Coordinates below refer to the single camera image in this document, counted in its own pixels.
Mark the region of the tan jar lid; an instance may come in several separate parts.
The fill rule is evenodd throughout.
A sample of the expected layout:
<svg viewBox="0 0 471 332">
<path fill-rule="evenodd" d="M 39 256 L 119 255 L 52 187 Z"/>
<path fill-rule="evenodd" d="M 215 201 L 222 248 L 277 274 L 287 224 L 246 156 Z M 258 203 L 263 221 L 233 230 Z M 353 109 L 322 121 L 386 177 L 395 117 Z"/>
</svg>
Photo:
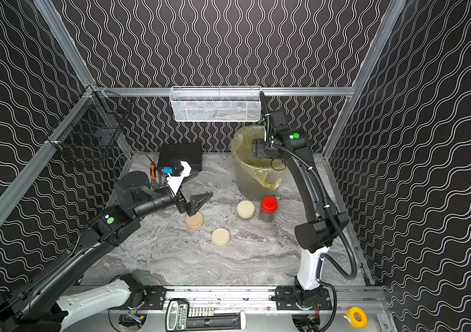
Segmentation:
<svg viewBox="0 0 471 332">
<path fill-rule="evenodd" d="M 205 219 L 202 213 L 197 212 L 193 216 L 186 217 L 186 225 L 190 230 L 199 230 L 204 225 Z"/>
</svg>

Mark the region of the cream jar lid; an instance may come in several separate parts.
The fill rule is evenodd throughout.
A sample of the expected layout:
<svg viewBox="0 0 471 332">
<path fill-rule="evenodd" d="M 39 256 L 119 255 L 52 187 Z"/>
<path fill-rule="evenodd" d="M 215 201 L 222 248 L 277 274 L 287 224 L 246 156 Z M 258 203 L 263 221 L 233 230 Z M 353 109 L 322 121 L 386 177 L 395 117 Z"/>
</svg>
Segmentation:
<svg viewBox="0 0 471 332">
<path fill-rule="evenodd" d="M 218 247 L 226 246 L 230 240 L 230 233 L 225 228 L 217 228 L 211 234 L 211 242 Z"/>
</svg>

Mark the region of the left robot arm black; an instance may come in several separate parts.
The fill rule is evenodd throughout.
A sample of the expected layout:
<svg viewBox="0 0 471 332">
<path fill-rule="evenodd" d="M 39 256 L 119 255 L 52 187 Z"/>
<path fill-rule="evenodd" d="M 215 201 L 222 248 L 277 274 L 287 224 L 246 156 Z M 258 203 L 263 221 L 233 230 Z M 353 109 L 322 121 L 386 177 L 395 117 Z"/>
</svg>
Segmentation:
<svg viewBox="0 0 471 332">
<path fill-rule="evenodd" d="M 180 187 L 187 174 L 168 177 L 164 187 L 151 188 L 145 172 L 129 172 L 114 184 L 117 203 L 88 222 L 75 244 L 16 290 L 0 293 L 3 331 L 64 331 L 78 321 L 125 304 L 143 306 L 145 287 L 132 275 L 78 295 L 65 292 L 96 261 L 117 248 L 140 227 L 144 217 L 169 207 L 192 217 L 212 192 L 186 199 Z"/>
</svg>

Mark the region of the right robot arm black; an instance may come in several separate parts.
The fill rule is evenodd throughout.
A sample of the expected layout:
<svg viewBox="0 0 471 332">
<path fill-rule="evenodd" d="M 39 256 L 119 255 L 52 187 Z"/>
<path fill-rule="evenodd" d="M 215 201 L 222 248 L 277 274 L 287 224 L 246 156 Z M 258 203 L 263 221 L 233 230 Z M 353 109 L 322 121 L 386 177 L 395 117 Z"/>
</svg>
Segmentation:
<svg viewBox="0 0 471 332">
<path fill-rule="evenodd" d="M 303 129 L 291 129 L 281 111 L 262 111 L 265 135 L 252 142 L 252 154 L 260 159 L 279 160 L 292 175 L 301 195 L 306 222 L 295 227 L 302 248 L 301 265 L 293 286 L 293 302 L 310 308 L 324 291 L 321 270 L 336 238 L 344 236 L 348 224 L 332 202 L 314 162 L 310 140 Z"/>
</svg>

